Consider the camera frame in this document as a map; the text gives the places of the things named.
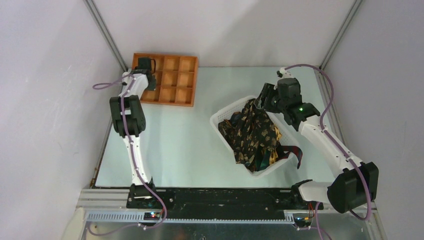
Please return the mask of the black gold floral tie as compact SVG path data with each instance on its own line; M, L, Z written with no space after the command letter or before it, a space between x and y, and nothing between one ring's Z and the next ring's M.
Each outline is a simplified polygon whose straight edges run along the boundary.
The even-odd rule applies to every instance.
M218 123L218 131L233 151L237 164L250 164L257 151L275 150L281 145L282 133L255 99L246 101L241 111Z

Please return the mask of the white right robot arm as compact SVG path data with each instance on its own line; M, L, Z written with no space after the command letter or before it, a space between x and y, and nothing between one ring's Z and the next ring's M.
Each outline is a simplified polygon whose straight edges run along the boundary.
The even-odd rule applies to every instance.
M266 112L282 114L284 121L312 143L324 156L333 182L304 180L292 186L291 204L304 209L310 202L330 204L337 212L352 212L376 199L379 169L354 155L329 129L312 103L302 100L296 78L282 78L276 84L265 83L255 106Z

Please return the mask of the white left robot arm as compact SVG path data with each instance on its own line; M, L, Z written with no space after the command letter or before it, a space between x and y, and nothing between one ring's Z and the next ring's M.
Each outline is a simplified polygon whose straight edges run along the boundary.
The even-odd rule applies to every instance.
M143 160L141 149L142 133L147 121L140 98L145 90L156 87L153 75L156 61L149 57L139 57L134 69L122 76L122 91L109 100L114 131L122 138L128 152L131 167L131 186L128 201L139 201L145 208L153 208L158 202L154 192L153 177Z

